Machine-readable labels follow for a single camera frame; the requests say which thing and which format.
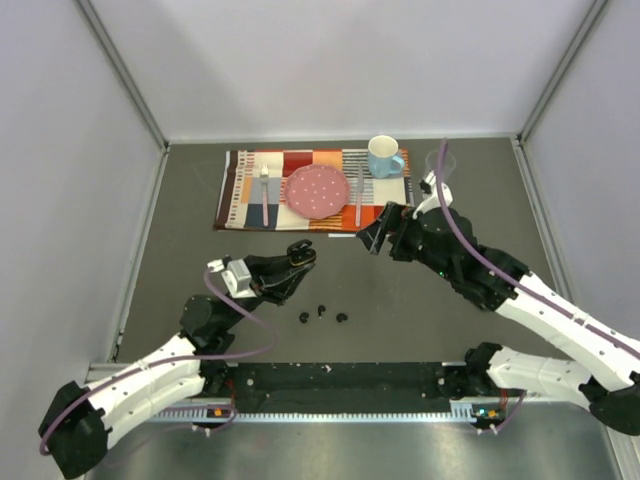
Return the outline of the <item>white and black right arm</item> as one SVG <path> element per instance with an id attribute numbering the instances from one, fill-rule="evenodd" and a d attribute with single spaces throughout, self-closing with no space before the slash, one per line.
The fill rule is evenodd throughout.
<path id="1" fill-rule="evenodd" d="M 559 360 L 483 343 L 465 357 L 474 393 L 541 393 L 585 409 L 613 430 L 638 435 L 638 341 L 562 298 L 512 255 L 479 244 L 471 222 L 456 210 L 419 213 L 389 202 L 356 236 L 373 255 L 389 242 L 393 260 L 421 263 L 479 309 L 516 322 L 566 356 Z"/>

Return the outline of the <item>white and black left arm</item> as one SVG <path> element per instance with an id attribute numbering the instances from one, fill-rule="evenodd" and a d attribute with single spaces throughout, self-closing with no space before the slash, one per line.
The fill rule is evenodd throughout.
<path id="1" fill-rule="evenodd" d="M 57 390 L 38 427 L 40 455 L 51 457 L 64 478 L 78 478 L 154 415 L 190 397 L 220 394 L 229 361 L 276 345 L 276 330 L 256 316 L 256 309 L 285 304 L 316 258 L 302 242 L 283 255 L 209 262 L 203 275 L 207 293 L 186 301 L 180 329 L 168 341 L 110 377 L 70 381 Z M 266 330 L 269 340 L 255 352 L 231 353 L 230 330 L 242 320 Z"/>

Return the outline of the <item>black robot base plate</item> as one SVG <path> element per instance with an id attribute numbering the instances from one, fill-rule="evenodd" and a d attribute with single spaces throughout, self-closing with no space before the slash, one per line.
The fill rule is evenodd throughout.
<path id="1" fill-rule="evenodd" d="M 226 386 L 242 413 L 261 414 L 444 412 L 451 400 L 500 395 L 486 376 L 438 362 L 243 363 Z"/>

